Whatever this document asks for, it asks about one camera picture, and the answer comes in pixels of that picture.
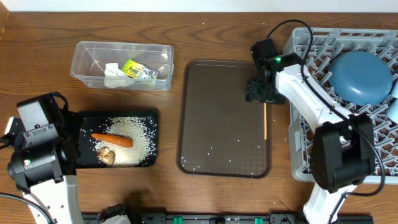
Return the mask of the wooden chopstick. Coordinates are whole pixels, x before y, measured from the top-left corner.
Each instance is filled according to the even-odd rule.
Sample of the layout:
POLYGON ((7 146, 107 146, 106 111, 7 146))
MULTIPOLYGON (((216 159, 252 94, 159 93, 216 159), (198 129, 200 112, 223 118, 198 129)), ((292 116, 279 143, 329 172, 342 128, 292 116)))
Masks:
POLYGON ((264 103, 264 140, 267 140, 267 104, 264 103))

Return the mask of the brown food scrap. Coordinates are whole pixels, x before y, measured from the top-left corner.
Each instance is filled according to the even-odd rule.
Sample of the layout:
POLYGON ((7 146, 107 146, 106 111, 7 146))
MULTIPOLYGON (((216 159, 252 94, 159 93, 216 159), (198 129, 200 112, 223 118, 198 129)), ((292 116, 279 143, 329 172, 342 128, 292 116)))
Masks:
POLYGON ((107 165, 113 165, 115 162, 116 154, 108 147, 103 147, 97 152, 97 158, 107 165))

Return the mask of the pile of white rice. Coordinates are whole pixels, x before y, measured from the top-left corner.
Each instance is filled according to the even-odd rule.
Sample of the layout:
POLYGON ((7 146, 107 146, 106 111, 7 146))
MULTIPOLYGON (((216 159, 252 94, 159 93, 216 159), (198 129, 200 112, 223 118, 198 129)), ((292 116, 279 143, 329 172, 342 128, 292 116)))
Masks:
POLYGON ((133 146, 126 148, 95 139, 95 149, 98 152, 103 147, 108 147, 116 154, 115 162, 111 167, 126 167, 128 162, 138 164, 149 155, 149 137, 144 134, 144 128, 138 119, 113 118, 109 130, 100 134, 111 134, 129 138, 133 141, 133 146))

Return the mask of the orange carrot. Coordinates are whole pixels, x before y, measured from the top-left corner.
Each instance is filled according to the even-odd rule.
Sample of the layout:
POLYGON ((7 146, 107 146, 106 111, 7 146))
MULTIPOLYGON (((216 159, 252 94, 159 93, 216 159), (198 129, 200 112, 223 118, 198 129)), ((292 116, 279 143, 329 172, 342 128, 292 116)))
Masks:
POLYGON ((121 147, 129 148, 133 146, 133 141, 131 139, 121 136, 100 133, 93 133, 91 136, 96 140, 105 141, 121 147))

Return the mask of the white tissue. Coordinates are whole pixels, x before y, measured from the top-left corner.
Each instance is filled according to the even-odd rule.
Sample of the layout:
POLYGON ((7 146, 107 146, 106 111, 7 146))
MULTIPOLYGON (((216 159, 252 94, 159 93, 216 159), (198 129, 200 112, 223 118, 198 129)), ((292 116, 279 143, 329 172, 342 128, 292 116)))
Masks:
POLYGON ((107 63, 104 70, 104 85, 106 88, 130 86, 134 81, 119 69, 118 63, 107 63))

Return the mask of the dark blue large bowl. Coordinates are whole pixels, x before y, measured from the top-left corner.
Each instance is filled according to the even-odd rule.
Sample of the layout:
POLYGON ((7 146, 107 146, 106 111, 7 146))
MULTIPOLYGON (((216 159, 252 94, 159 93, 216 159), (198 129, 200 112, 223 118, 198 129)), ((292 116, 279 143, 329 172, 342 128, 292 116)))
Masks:
POLYGON ((334 59, 328 79, 335 93, 356 105, 383 102, 392 88, 392 73, 379 57, 363 51, 350 51, 334 59))

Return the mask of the green foil snack wrapper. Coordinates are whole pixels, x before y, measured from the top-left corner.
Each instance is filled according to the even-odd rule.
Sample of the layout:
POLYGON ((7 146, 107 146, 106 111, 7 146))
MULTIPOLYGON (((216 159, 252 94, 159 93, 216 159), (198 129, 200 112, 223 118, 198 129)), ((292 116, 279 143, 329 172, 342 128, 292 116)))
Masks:
POLYGON ((128 77, 135 79, 151 79, 158 77, 158 72, 147 68, 145 65, 137 63, 131 59, 127 60, 121 69, 128 77))

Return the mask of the light blue small bowl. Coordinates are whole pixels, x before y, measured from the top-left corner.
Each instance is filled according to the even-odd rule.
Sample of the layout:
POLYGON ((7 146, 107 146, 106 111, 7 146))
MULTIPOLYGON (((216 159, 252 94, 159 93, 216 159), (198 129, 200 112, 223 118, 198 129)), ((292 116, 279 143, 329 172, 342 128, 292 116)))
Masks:
POLYGON ((398 99, 396 99, 386 111, 387 117, 395 122, 398 123, 398 99))

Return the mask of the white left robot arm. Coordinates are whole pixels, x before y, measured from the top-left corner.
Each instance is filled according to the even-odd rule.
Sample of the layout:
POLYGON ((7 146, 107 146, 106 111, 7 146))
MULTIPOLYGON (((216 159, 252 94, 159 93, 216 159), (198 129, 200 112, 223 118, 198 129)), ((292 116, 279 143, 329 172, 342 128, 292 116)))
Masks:
POLYGON ((14 150, 7 171, 22 195, 1 197, 28 204, 36 223, 83 223, 76 177, 82 117, 57 98, 66 100, 53 92, 17 104, 1 148, 14 150))

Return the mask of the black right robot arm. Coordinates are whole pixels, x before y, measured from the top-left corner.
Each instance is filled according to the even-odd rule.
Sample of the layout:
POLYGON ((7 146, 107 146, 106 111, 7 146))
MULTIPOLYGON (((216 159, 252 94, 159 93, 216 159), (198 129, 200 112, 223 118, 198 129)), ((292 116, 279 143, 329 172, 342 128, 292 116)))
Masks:
POLYGON ((296 223, 333 223, 345 198, 375 170, 375 155, 366 142, 371 119, 340 106, 302 66, 295 53, 280 54, 272 39, 251 47, 258 76, 246 87, 246 101, 283 104, 289 100, 314 134, 310 169, 312 194, 296 223))

